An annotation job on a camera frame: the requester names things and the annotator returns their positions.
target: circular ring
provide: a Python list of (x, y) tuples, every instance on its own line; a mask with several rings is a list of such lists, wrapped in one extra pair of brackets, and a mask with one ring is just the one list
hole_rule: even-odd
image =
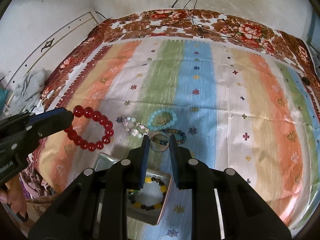
[(164, 152), (169, 148), (169, 138), (162, 131), (153, 132), (149, 139), (151, 150), (155, 152)]

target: bead bracelet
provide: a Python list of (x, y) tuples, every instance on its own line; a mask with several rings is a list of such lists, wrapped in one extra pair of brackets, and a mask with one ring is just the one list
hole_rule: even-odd
[(136, 201), (134, 199), (134, 194), (133, 194), (133, 190), (129, 189), (129, 192), (128, 192), (128, 198), (130, 200), (130, 203), (136, 207), (136, 208), (141, 208), (141, 209), (145, 209), (146, 211), (149, 211), (149, 210), (155, 210), (155, 209), (159, 209), (159, 208), (162, 208), (163, 206), (163, 203), (164, 203), (164, 199), (165, 199), (165, 195), (167, 194), (167, 186), (164, 184), (164, 182), (161, 181), (161, 179), (156, 179), (155, 177), (146, 177), (145, 179), (145, 182), (146, 183), (151, 183), (155, 181), (156, 183), (159, 183), (159, 186), (160, 186), (160, 190), (162, 192), (162, 201), (157, 203), (157, 204), (154, 204), (154, 205), (151, 205), (151, 206), (147, 206), (145, 204), (142, 204), (138, 201)]
[[(128, 127), (129, 121), (133, 123), (133, 128)], [(123, 122), (123, 126), (128, 132), (130, 132), (133, 136), (137, 136), (138, 138), (142, 138), (144, 135), (148, 135), (149, 133), (149, 129), (145, 127), (143, 124), (137, 122), (134, 117), (128, 116), (126, 120)], [(145, 133), (140, 133), (138, 129), (136, 129), (135, 127), (139, 127), (140, 129), (145, 130)]]
[[(171, 114), (172, 120), (170, 122), (166, 123), (166, 119), (160, 118), (159, 120), (160, 120), (161, 125), (153, 127), (152, 122), (153, 122), (154, 118), (156, 117), (156, 115), (164, 113), (164, 112)], [(173, 126), (176, 121), (177, 121), (177, 114), (174, 111), (169, 110), (167, 108), (161, 108), (159, 110), (154, 111), (151, 114), (151, 116), (149, 117), (148, 123), (147, 123), (147, 127), (152, 131), (159, 131), (159, 130), (163, 130), (163, 129), (166, 129), (168, 127)]]
[(93, 143), (83, 140), (82, 137), (78, 135), (77, 132), (73, 129), (72, 125), (70, 125), (64, 131), (67, 133), (68, 138), (75, 143), (75, 145), (80, 146), (81, 149), (88, 149), (89, 151), (93, 152), (96, 149), (102, 150), (104, 147), (103, 144), (110, 143), (110, 137), (114, 134), (114, 131), (112, 129), (113, 123), (109, 121), (105, 115), (102, 115), (99, 111), (94, 111), (91, 107), (86, 107), (85, 109), (83, 109), (82, 106), (75, 106), (75, 108), (73, 109), (73, 115), (75, 117), (84, 116), (88, 119), (91, 118), (105, 128), (105, 135), (101, 138), (101, 141)]
[[(171, 133), (176, 133), (179, 134), (182, 139), (181, 140), (177, 140), (177, 144), (183, 144), (185, 142), (185, 140), (187, 139), (186, 134), (184, 132), (182, 132), (181, 130), (175, 130), (175, 129), (164, 129), (164, 130), (160, 130), (160, 132), (171, 132)], [(159, 140), (156, 137), (152, 138), (152, 141), (156, 142), (156, 143), (160, 143), (161, 145), (166, 145), (168, 143), (168, 141), (164, 141), (164, 140)]]

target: bed sheet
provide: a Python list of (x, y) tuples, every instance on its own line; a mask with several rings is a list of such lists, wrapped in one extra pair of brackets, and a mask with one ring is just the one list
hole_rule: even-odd
[[(50, 108), (91, 106), (114, 121), (113, 141), (102, 152), (119, 159), (141, 144), (124, 129), (126, 116), (145, 124), (159, 108), (174, 110), (185, 147), (211, 168), (236, 169), (294, 233), (318, 204), (319, 83), (312, 67), (301, 40), (258, 23), (206, 10), (148, 11), (98, 25), (51, 75), (43, 97), (54, 89)], [(85, 118), (73, 126), (89, 141), (103, 134)], [(61, 192), (98, 153), (60, 132), (42, 140), (33, 163)], [(169, 153), (150, 154), (148, 167), (171, 173)], [(190, 191), (171, 191), (156, 227), (128, 219), (132, 239), (190, 233)]]

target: screw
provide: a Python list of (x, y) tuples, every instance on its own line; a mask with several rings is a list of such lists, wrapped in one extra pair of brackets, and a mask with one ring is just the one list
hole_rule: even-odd
[(197, 165), (199, 162), (198, 162), (197, 159), (189, 159), (189, 160), (188, 160), (188, 163), (189, 163), (190, 165)]
[(129, 159), (123, 159), (122, 161), (121, 161), (121, 164), (123, 165), (123, 166), (127, 166), (127, 165), (129, 165), (131, 163), (131, 161), (129, 160)]
[(226, 174), (230, 175), (230, 176), (233, 176), (236, 174), (236, 171), (232, 168), (227, 168), (226, 169)]
[(87, 168), (84, 170), (83, 174), (86, 176), (90, 176), (93, 173), (93, 169)]
[(11, 146), (11, 150), (14, 150), (17, 146), (18, 146), (17, 143), (13, 144), (13, 145)]

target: orange stripe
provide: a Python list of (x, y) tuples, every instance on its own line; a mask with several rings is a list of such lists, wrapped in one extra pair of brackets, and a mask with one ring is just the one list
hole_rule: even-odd
[[(139, 44), (140, 41), (132, 41), (124, 44), (114, 45), (113, 48), (105, 55), (105, 57), (97, 62), (95, 68), (78, 87), (77, 91), (74, 92), (73, 98), (70, 100), (66, 108), (68, 110), (72, 110), (74, 106), (81, 105), (83, 107), (90, 106), (93, 109), (98, 109), (101, 101), (107, 94), (113, 79), (124, 68), (125, 64), (132, 57), (136, 47)], [(104, 82), (100, 81), (102, 78), (108, 79), (105, 84)], [(75, 118), (72, 122), (72, 125), (78, 134), (82, 135), (86, 130), (88, 123), (88, 119), (81, 117)], [(75, 158), (76, 150), (78, 150), (78, 146), (75, 146), (74, 143), (68, 139), (66, 133), (57, 133), (57, 135), (58, 134), (60, 134), (60, 136), (52, 138), (51, 143), (57, 144), (62, 142), (62, 144), (59, 146), (59, 150), (57, 152), (52, 152), (54, 157), (50, 163), (51, 172), (48, 174), (48, 176), (50, 177), (52, 181), (51, 185), (54, 186), (55, 190), (57, 192), (62, 192), (66, 187), (66, 183), (68, 182), (68, 175), (72, 170), (72, 163), (73, 159)], [(47, 142), (46, 145), (49, 148), (46, 149), (46, 151), (50, 151), (49, 142)], [(43, 165), (41, 170), (49, 168), (46, 167), (47, 162), (45, 163), (42, 161), (42, 163)]]
[[(273, 122), (273, 131), (276, 134), (279, 145), (279, 165), (282, 171), (284, 186), (282, 195), (280, 196), (280, 199), (277, 200), (277, 207), (274, 208), (283, 222), (288, 224), (291, 219), (292, 209), (302, 188), (301, 180), (296, 183), (294, 176), (292, 176), (292, 174), (298, 174), (302, 171), (301, 146), (297, 137), (295, 137), (295, 141), (290, 141), (287, 138), (291, 132), (295, 135), (297, 133), (295, 125), (292, 122), (283, 121), (285, 119), (291, 120), (290, 110), (288, 109), (287, 101), (276, 77), (272, 74), (263, 57), (250, 53), (250, 60), (252, 61), (254, 68), (259, 71), (260, 81), (264, 84), (268, 99), (274, 106), (273, 114), (275, 121)], [(297, 164), (291, 160), (291, 157), (295, 152), (299, 157)]]

